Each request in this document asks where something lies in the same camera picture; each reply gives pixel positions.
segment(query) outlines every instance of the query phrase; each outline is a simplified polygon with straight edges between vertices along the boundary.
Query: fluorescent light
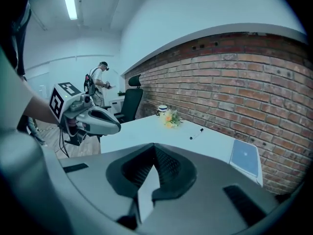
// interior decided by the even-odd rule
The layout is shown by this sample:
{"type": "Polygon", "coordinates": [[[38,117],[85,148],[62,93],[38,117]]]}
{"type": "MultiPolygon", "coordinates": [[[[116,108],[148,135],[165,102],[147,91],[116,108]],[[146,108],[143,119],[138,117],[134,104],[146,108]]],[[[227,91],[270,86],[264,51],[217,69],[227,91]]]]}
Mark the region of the fluorescent light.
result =
{"type": "Polygon", "coordinates": [[[68,12],[69,18],[71,20],[77,19],[75,1],[74,0],[65,0],[65,4],[67,5],[67,12],[68,12]]]}

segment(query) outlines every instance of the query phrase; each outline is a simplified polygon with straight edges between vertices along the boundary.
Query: chair headrest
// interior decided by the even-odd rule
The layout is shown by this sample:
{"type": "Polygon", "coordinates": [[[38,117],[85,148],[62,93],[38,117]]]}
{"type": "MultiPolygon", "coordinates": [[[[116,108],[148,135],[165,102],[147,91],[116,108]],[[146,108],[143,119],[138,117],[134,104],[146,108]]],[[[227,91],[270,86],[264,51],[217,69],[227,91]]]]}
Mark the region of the chair headrest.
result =
{"type": "Polygon", "coordinates": [[[133,76],[128,80],[129,86],[141,86],[141,83],[139,82],[139,77],[141,74],[137,76],[133,76]]]}

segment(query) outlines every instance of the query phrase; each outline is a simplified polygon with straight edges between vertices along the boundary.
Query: white shirt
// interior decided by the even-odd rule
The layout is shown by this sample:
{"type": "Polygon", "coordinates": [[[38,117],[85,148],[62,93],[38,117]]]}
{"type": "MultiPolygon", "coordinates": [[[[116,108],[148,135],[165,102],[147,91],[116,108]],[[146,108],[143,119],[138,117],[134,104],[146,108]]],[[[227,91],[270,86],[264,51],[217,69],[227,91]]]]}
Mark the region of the white shirt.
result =
{"type": "MultiPolygon", "coordinates": [[[[93,68],[93,69],[90,71],[90,75],[91,75],[92,73],[93,73],[93,75],[91,76],[91,78],[92,78],[92,80],[93,80],[94,83],[95,83],[96,79],[102,81],[102,70],[101,70],[100,68],[98,68],[98,67],[93,68]]],[[[98,90],[99,90],[100,92],[102,92],[102,87],[101,87],[101,86],[98,86],[98,85],[95,85],[95,86],[98,88],[98,90]]]]}

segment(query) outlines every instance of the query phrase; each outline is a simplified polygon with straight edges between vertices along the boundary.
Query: black cap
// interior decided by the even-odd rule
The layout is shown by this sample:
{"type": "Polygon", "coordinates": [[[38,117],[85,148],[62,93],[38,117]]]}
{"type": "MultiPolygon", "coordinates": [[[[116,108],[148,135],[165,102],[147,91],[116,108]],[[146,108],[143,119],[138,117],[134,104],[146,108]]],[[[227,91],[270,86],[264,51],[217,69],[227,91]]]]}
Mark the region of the black cap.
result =
{"type": "Polygon", "coordinates": [[[100,62],[101,65],[105,65],[106,67],[108,66],[107,62],[100,62]]]}

